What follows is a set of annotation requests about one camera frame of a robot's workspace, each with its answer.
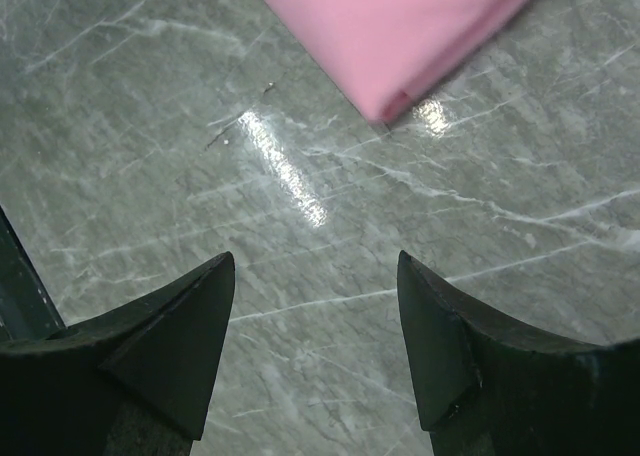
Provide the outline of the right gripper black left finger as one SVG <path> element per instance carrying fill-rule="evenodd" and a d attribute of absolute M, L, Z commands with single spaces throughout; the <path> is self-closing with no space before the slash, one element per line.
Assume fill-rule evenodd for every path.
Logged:
<path fill-rule="evenodd" d="M 187 455 L 203 436 L 235 291 L 224 252 L 36 340 L 1 346 L 5 455 Z"/>

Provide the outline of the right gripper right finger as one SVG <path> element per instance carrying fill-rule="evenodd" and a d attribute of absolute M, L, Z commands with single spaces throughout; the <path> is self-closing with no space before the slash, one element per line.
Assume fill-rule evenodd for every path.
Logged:
<path fill-rule="evenodd" d="M 437 455 L 635 455 L 639 343 L 511 317 L 406 252 L 397 296 L 421 428 Z"/>

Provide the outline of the pink t shirt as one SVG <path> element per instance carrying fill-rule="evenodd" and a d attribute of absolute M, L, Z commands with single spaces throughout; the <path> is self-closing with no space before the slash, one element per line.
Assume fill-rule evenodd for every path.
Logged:
<path fill-rule="evenodd" d="M 264 0 L 360 114 L 390 123 L 529 0 Z"/>

